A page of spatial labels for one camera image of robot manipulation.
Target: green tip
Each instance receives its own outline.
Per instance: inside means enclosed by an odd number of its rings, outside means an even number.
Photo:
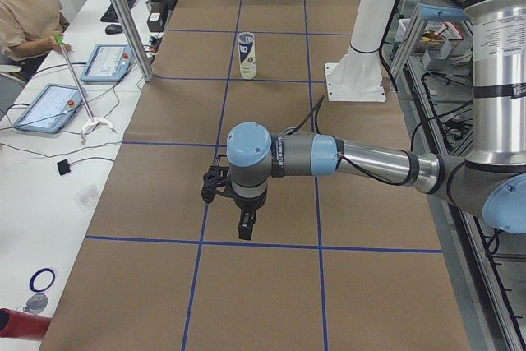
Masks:
[[[58,33],[55,33],[55,40],[57,40],[57,43],[64,44],[64,39],[62,35],[59,35]]]

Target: blue joint cap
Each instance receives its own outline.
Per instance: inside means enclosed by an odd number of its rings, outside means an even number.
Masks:
[[[336,171],[338,148],[332,136],[315,135],[311,150],[311,172],[313,176],[327,176]]]
[[[228,134],[228,161],[239,168],[257,164],[269,153],[271,143],[270,133],[262,125],[255,122],[240,123]]]
[[[461,8],[433,6],[424,3],[420,3],[418,6],[420,7],[420,17],[425,21],[461,22],[468,19]]]
[[[526,173],[503,182],[487,198],[482,217],[493,228],[526,233]]]

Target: computer mouse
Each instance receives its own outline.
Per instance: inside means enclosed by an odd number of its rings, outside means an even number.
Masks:
[[[122,33],[122,26],[117,24],[109,24],[108,26],[106,26],[104,32],[106,32],[106,35],[115,35],[117,33]]]

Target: blue ring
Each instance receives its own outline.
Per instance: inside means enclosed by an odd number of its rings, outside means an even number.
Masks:
[[[36,278],[41,275],[42,273],[45,273],[45,272],[49,272],[51,273],[51,276],[52,276],[52,279],[51,279],[51,283],[49,283],[49,285],[45,288],[42,288],[42,289],[37,289],[35,288],[35,280]],[[37,271],[35,274],[33,274],[31,276],[31,279],[30,279],[30,289],[33,291],[33,292],[36,292],[36,293],[39,293],[39,292],[43,292],[43,291],[46,291],[48,289],[51,288],[51,285],[53,285],[53,283],[55,282],[55,279],[57,278],[57,275],[55,275],[55,272],[52,270],[52,269],[49,269],[48,267],[44,267],[43,269],[40,269],[39,271]]]

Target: person's arm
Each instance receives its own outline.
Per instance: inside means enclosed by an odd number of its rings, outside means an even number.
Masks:
[[[69,26],[69,21],[66,19],[65,16],[62,15],[62,13],[60,13],[60,20],[58,23],[62,27],[63,31],[66,31],[67,27]]]
[[[17,58],[28,58],[35,57],[37,55],[43,55],[52,49],[61,53],[62,50],[60,49],[60,46],[58,45],[54,36],[56,33],[59,33],[60,35],[62,34],[60,32],[53,32],[52,35],[46,38],[35,41],[25,41],[24,43],[9,47],[9,49]],[[64,44],[64,46],[68,52],[72,49],[70,44]]]

